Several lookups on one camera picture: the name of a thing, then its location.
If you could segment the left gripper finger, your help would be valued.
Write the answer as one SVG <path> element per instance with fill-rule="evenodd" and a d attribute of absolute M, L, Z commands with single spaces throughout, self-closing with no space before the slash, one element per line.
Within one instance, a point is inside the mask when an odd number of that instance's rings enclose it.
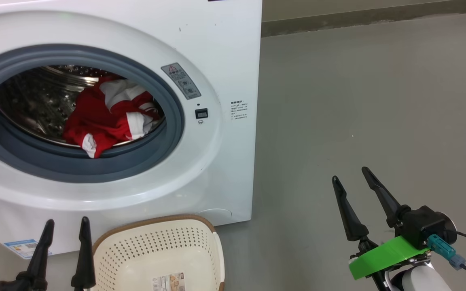
<path fill-rule="evenodd" d="M 21 272 L 17 276 L 19 283 L 18 291 L 46 291 L 48 283 L 46 281 L 47 261 L 49 247 L 53 242 L 54 220 L 46 221 L 34 254 L 28 264 L 27 271 Z"/>
<path fill-rule="evenodd" d="M 71 286 L 74 288 L 74 291 L 87 291 L 96 285 L 92 234 L 88 217 L 83 217 L 81 220 L 79 241 L 79 256 L 76 272 L 71 280 Z"/>

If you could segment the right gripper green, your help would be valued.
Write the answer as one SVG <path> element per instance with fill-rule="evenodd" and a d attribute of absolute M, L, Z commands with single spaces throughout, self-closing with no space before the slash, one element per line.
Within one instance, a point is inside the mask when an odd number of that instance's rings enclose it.
<path fill-rule="evenodd" d="M 370 168 L 362 167 L 361 171 L 370 189 L 377 194 L 386 214 L 387 225 L 394 229 L 401 228 L 404 215 L 412 208 L 398 203 Z M 353 279 L 371 278 L 378 291 L 397 291 L 398 289 L 391 283 L 390 271 L 428 260 L 429 250 L 427 248 L 416 249 L 402 236 L 395 237 L 382 245 L 371 241 L 367 237 L 368 228 L 355 214 L 347 200 L 347 192 L 337 176 L 332 177 L 332 185 L 347 240 L 359 240 L 359 252 L 351 256 L 348 263 Z"/>

